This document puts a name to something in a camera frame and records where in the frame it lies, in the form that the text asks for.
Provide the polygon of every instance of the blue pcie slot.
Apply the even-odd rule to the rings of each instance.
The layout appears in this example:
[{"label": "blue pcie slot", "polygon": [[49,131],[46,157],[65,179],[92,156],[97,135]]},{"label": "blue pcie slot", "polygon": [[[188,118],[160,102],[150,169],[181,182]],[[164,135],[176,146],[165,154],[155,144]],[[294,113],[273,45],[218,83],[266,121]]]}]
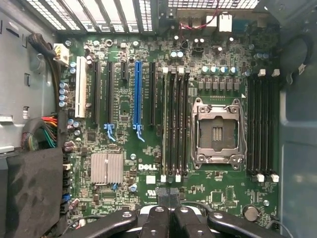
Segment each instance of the blue pcie slot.
[{"label": "blue pcie slot", "polygon": [[145,142],[142,138],[142,124],[141,124],[141,108],[142,108],[142,62],[135,62],[134,71],[134,115],[133,115],[133,129],[137,131],[137,136],[140,140]]}]

